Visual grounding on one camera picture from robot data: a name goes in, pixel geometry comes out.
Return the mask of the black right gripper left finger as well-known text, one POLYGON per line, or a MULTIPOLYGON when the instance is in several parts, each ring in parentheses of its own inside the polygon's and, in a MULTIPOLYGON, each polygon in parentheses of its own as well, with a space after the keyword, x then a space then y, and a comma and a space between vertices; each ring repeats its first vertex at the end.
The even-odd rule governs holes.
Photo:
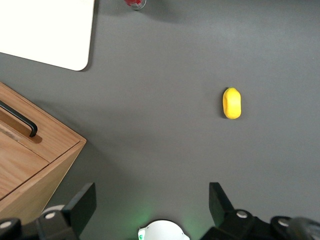
POLYGON ((86 183, 66 205, 47 208, 22 224, 17 217, 0 220, 2 240, 78 240, 97 208, 96 184, 86 183))

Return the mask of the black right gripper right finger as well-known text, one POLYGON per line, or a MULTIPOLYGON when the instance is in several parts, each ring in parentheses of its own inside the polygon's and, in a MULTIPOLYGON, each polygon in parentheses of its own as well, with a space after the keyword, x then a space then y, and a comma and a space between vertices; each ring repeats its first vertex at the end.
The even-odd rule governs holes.
POLYGON ((209 184, 209 210, 214 226, 202 240, 318 240, 320 223, 306 217, 274 216, 265 222, 235 209, 218 182, 209 184))

